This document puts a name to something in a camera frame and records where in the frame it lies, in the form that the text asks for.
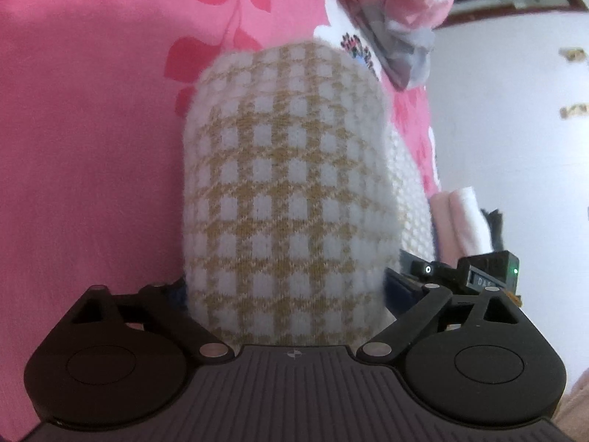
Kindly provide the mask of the beige white houndstooth knit sweater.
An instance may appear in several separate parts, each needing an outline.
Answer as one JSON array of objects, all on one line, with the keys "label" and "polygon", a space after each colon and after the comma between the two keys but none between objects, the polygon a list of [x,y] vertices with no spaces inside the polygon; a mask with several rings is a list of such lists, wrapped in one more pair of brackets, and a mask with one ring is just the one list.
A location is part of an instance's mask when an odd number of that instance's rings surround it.
[{"label": "beige white houndstooth knit sweater", "polygon": [[318,41],[227,53],[184,132],[189,310],[230,345],[361,345],[384,276],[434,255],[421,175],[365,64]]}]

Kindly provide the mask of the white folded clothes stack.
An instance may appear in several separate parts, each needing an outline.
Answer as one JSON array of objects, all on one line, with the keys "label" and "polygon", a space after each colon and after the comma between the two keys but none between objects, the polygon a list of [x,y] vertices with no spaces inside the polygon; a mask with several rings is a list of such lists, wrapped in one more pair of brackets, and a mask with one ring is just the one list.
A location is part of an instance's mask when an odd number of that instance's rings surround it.
[{"label": "white folded clothes stack", "polygon": [[429,206],[440,262],[456,267],[463,257],[493,252],[490,228],[473,187],[434,194]]}]

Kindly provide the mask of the dark grey folded clothes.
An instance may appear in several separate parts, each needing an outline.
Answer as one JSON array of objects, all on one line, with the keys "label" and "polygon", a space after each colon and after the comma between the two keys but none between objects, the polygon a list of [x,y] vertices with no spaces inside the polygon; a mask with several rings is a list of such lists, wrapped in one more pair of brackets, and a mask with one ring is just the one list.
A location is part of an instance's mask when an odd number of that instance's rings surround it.
[{"label": "dark grey folded clothes", "polygon": [[480,211],[489,228],[492,249],[494,252],[503,252],[503,214],[499,210],[487,211],[482,208]]}]

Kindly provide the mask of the pink blue floral duvet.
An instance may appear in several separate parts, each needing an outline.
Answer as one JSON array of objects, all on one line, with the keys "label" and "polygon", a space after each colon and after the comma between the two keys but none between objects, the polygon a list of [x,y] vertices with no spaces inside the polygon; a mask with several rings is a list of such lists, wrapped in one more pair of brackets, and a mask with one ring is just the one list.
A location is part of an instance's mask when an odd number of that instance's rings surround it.
[{"label": "pink blue floral duvet", "polygon": [[434,29],[454,0],[338,0],[375,51],[399,91],[423,86],[430,73]]}]

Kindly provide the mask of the pink floral bed sheet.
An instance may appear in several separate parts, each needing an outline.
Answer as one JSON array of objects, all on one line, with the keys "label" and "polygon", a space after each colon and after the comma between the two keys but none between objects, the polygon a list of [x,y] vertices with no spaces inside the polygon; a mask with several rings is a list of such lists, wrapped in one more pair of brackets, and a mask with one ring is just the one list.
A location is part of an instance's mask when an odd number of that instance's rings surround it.
[{"label": "pink floral bed sheet", "polygon": [[183,268],[182,132],[199,74],[352,25],[335,0],[1,0],[1,434],[26,362],[90,285]]}]

